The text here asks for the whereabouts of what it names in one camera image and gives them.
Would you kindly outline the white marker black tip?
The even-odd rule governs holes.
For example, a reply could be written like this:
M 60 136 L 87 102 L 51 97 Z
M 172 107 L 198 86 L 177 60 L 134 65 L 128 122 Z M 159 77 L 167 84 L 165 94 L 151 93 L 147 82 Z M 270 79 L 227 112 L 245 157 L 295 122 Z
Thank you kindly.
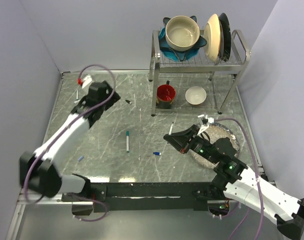
M 171 125 L 170 125 L 170 129 L 169 129 L 169 133 L 168 133 L 169 135 L 172 134 L 173 126 L 174 126 L 174 122 L 172 122 Z

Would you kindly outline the white marker green end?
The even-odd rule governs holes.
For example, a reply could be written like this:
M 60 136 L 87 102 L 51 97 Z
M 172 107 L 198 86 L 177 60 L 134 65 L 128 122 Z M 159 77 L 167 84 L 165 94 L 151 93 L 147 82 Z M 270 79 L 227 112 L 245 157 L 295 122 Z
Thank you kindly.
M 130 152 L 130 147 L 129 147 L 129 131 L 126 131 L 126 152 Z

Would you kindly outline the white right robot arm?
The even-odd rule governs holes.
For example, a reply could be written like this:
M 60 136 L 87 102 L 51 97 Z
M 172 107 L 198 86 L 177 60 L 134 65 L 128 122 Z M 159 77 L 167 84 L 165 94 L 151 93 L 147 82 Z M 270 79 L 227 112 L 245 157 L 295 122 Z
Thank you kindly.
M 270 184 L 235 157 L 229 138 L 214 143 L 200 136 L 200 127 L 192 125 L 185 131 L 165 134 L 163 139 L 178 152 L 193 151 L 216 164 L 216 176 L 210 192 L 216 199 L 224 196 L 262 213 L 280 233 L 291 240 L 301 239 L 304 232 L 304 198 L 290 196 Z

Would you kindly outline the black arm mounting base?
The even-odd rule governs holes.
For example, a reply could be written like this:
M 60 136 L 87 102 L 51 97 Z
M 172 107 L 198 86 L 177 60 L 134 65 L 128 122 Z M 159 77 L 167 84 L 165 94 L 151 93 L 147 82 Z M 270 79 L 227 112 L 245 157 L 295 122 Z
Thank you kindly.
M 93 183 L 86 200 L 65 193 L 64 203 L 71 203 L 71 212 L 79 217 L 105 211 L 144 211 L 193 209 L 207 211 L 227 202 L 221 190 L 210 182 L 104 182 Z

